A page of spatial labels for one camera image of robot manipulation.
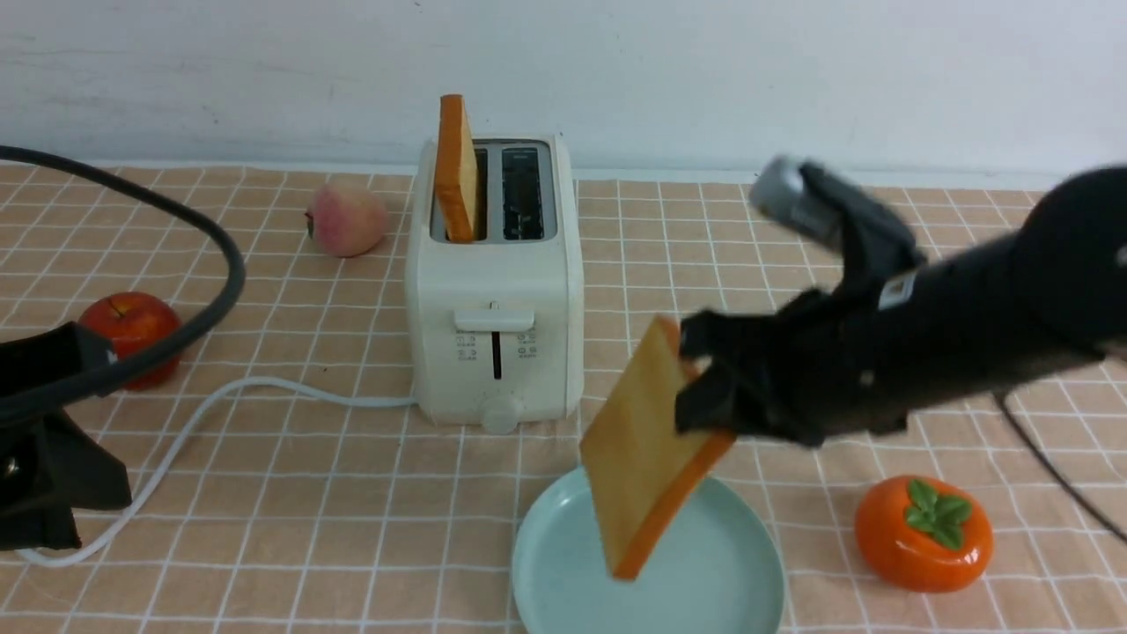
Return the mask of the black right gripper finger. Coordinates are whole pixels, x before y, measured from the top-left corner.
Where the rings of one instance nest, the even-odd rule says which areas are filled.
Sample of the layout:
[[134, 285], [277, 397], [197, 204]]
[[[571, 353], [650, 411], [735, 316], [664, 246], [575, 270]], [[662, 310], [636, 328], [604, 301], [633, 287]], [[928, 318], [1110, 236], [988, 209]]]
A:
[[715, 431], [749, 436], [743, 412], [740, 386], [724, 365], [712, 364], [675, 398], [674, 426], [677, 434]]
[[748, 343], [749, 314], [706, 309], [680, 321], [678, 357], [737, 358]]

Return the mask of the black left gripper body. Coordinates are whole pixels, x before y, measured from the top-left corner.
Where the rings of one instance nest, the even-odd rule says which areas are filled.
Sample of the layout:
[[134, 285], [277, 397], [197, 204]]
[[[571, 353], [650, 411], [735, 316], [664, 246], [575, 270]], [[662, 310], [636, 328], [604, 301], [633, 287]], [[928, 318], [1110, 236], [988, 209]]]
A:
[[[113, 346], [74, 321], [3, 343], [3, 396], [109, 365]], [[80, 550], [74, 509], [115, 512], [133, 502], [128, 468], [63, 407], [1, 426], [1, 550]]]

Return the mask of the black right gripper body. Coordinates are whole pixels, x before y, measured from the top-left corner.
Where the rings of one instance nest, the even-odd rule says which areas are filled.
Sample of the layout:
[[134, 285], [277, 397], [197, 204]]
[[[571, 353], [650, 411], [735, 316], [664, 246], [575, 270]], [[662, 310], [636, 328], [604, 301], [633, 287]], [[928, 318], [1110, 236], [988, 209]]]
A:
[[820, 446], [886, 436], [969, 396], [969, 268], [935, 265], [862, 294], [809, 291], [740, 316], [740, 434]]

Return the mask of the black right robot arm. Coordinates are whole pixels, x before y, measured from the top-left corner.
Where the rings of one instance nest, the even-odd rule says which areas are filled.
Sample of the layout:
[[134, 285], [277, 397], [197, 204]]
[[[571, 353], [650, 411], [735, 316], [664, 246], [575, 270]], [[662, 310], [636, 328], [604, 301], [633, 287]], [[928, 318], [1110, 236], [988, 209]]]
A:
[[935, 262], [893, 209], [811, 160], [774, 158], [749, 205], [841, 255], [843, 275], [777, 313], [682, 321], [681, 357], [710, 365], [676, 398], [680, 434], [817, 448], [902, 432], [925, 407], [1124, 358], [1122, 167], [1071, 177], [1015, 232]]

